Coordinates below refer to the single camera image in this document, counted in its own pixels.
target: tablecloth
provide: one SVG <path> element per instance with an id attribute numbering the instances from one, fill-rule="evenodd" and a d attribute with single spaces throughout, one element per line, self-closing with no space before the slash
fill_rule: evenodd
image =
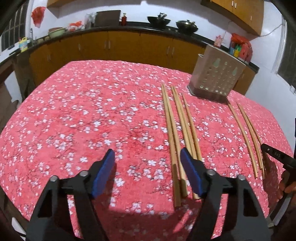
<path id="1" fill-rule="evenodd" d="M 1 186 L 30 219 L 52 175 L 72 177 L 115 151 L 116 165 L 106 190 L 94 201 L 112 240 L 185 240 L 201 207 L 189 196 L 174 210 L 168 134 L 161 94 L 165 83 L 185 93 L 200 141 L 203 162 L 220 175 L 243 174 L 265 216 L 276 203 L 283 171 L 271 158 L 271 173 L 255 179 L 240 129 L 227 105 L 198 99 L 187 90 L 190 75 L 166 68 L 121 61 L 71 62 L 58 70 L 22 103 L 0 136 Z M 291 155 L 274 116 L 232 91 L 266 144 Z M 181 145 L 179 118 L 171 101 Z M 213 237 L 221 233 L 227 199 L 223 196 Z M 73 197 L 68 200 L 75 234 L 80 236 Z"/>

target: window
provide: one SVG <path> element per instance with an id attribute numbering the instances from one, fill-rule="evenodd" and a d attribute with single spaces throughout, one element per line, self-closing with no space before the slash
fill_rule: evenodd
<path id="1" fill-rule="evenodd" d="M 25 37 L 25 23 L 29 0 L 27 0 L 15 13 L 1 36 L 2 51 L 17 43 Z"/>
<path id="2" fill-rule="evenodd" d="M 286 46 L 277 73 L 296 88 L 296 34 L 287 23 Z"/>

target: black countertop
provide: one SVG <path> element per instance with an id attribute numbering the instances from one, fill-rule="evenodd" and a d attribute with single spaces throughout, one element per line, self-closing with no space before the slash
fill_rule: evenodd
<path id="1" fill-rule="evenodd" d="M 75 35 L 91 33 L 91 32 L 98 32 L 98 31 L 122 31 L 122 30 L 160 34 L 162 36 L 174 37 L 174 38 L 181 39 L 181 40 L 184 40 L 186 42 L 197 44 L 197 45 L 200 45 L 200 46 L 203 46 L 203 47 L 206 47 L 208 44 L 210 44 L 210 45 L 214 44 L 213 40 L 207 39 L 207 38 L 205 38 L 205 37 L 203 37 L 201 35 L 198 35 L 198 34 L 187 35 L 187 34 L 179 33 L 178 29 L 174 28 L 174 27 L 166 26 L 165 29 L 158 29 L 158 28 L 151 27 L 150 23 L 127 22 L 126 26 L 118 25 L 118 26 L 107 26 L 107 27 L 94 27 L 94 28 L 79 30 L 79 31 L 75 31 L 75 32 L 66 32 L 63 35 L 59 36 L 59 37 L 49 39 L 49 40 L 45 40 L 40 44 L 36 44 L 36 45 L 28 48 L 27 51 L 30 51 L 30 52 L 34 51 L 35 49 L 39 48 L 40 46 L 42 46 L 44 44 L 49 44 L 51 42 L 55 42 L 57 40 L 68 38 L 68 37 L 75 36 Z M 228 48 L 226 48 L 225 46 L 221 46 L 221 49 L 223 51 L 225 51 L 225 52 L 228 52 Z M 21 54 L 22 53 L 16 52 L 16 53 L 13 53 L 10 57 L 15 56 L 15 55 L 21 55 Z M 254 65 L 253 63 L 250 63 L 250 64 L 245 63 L 245 64 L 250 69 L 252 69 L 255 73 L 258 73 L 258 71 L 259 71 L 258 66 Z"/>

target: human hand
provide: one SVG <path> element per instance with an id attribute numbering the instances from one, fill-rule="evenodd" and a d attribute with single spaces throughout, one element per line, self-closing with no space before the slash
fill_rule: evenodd
<path id="1" fill-rule="evenodd" d="M 296 182 L 293 182 L 290 185 L 286 186 L 288 179 L 290 177 L 289 172 L 284 171 L 281 177 L 282 177 L 282 180 L 279 183 L 279 189 L 276 194 L 278 199 L 283 198 L 284 192 L 285 193 L 296 192 Z M 296 205 L 296 195 L 293 196 L 291 200 L 291 204 Z"/>

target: silver bolt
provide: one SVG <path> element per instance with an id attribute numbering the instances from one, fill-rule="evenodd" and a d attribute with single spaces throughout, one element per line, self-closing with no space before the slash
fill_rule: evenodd
<path id="1" fill-rule="evenodd" d="M 246 177 L 245 177 L 244 175 L 241 175 L 241 174 L 240 174 L 240 175 L 238 175 L 237 177 L 238 177 L 238 179 L 240 179 L 241 181 L 243 181 L 243 180 L 245 180 L 245 179 L 246 179 Z"/>
<path id="2" fill-rule="evenodd" d="M 210 176 L 213 176 L 213 175 L 216 174 L 216 172 L 213 169 L 208 169 L 207 174 L 210 175 Z"/>
<path id="3" fill-rule="evenodd" d="M 81 171 L 81 172 L 79 173 L 79 175 L 82 176 L 82 177 L 86 177 L 88 174 L 89 174 L 89 172 L 86 171 L 86 170 Z"/>
<path id="4" fill-rule="evenodd" d="M 51 182 L 55 182 L 57 179 L 58 179 L 57 176 L 52 176 L 49 180 L 50 180 Z"/>

